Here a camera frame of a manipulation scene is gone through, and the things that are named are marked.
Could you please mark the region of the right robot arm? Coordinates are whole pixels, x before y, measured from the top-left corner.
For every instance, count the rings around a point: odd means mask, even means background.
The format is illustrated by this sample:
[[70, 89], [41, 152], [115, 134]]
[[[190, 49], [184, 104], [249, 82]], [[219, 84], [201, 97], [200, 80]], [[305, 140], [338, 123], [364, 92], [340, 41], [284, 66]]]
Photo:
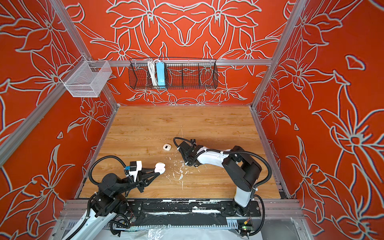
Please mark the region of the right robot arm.
[[201, 165], [224, 168], [237, 187], [235, 206], [244, 210], [248, 208], [258, 187], [267, 183], [272, 177], [272, 168], [268, 161], [239, 146], [221, 151], [197, 145], [195, 139], [175, 137], [173, 142], [185, 165], [196, 168]]

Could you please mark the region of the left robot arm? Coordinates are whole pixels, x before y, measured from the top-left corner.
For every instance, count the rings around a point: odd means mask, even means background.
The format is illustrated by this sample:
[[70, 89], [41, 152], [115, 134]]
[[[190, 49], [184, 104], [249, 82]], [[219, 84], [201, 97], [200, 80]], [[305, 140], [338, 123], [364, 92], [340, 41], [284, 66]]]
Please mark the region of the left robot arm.
[[[97, 164], [106, 159], [115, 159], [123, 167], [125, 178], [109, 173], [103, 177], [101, 182], [93, 178], [93, 170]], [[133, 213], [126, 195], [133, 189], [141, 193], [145, 187], [166, 170], [164, 163], [156, 163], [153, 169], [143, 168], [141, 161], [130, 162], [127, 166], [117, 156], [104, 156], [98, 159], [89, 169], [88, 178], [90, 182], [98, 187], [88, 202], [86, 212], [77, 224], [64, 236], [65, 240], [92, 240], [100, 231], [109, 225], [112, 235], [121, 236], [124, 230], [131, 228]]]

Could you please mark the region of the white earbud charging case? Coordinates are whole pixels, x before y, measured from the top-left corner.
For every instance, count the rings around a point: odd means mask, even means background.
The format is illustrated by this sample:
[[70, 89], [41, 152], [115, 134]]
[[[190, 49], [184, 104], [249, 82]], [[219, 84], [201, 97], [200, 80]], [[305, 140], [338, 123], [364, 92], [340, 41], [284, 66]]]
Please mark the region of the white earbud charging case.
[[164, 151], [170, 151], [172, 149], [172, 146], [170, 144], [164, 144], [163, 145], [163, 150]]

